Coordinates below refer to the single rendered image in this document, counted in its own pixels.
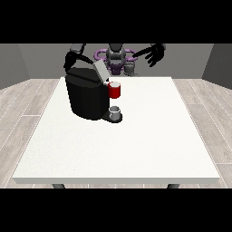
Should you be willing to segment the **red pod holder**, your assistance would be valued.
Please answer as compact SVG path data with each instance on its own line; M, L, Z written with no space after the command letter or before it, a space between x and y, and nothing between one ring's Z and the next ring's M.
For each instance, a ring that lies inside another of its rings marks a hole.
M121 84L119 82L110 82L108 88L110 98L117 99L121 96Z

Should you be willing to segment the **black coffee machine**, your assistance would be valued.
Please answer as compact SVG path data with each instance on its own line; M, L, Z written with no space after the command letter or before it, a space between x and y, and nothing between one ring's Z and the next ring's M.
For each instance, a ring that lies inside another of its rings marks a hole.
M122 121L122 114L116 121L110 119L109 80L101 82L98 73L89 68L71 68L65 76L72 112L77 116L111 123Z

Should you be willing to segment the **small grey cup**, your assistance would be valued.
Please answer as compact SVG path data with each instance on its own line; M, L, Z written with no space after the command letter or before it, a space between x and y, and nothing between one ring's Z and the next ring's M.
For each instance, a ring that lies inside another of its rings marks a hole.
M111 106L109 108L110 119L116 121L121 116L121 110L118 106Z

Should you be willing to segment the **small grey coffee pod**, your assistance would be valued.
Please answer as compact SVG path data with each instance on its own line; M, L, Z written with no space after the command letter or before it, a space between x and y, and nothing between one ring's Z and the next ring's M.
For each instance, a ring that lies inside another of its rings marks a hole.
M135 69L135 62L126 62L124 64L124 73L127 75L133 75Z

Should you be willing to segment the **pale grey machine lid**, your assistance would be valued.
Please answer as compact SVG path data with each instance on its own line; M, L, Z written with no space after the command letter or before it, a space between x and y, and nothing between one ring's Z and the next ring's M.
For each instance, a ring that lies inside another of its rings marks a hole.
M111 76L103 62L103 60L99 60L93 64L94 69L99 75L101 82L106 82L106 80Z

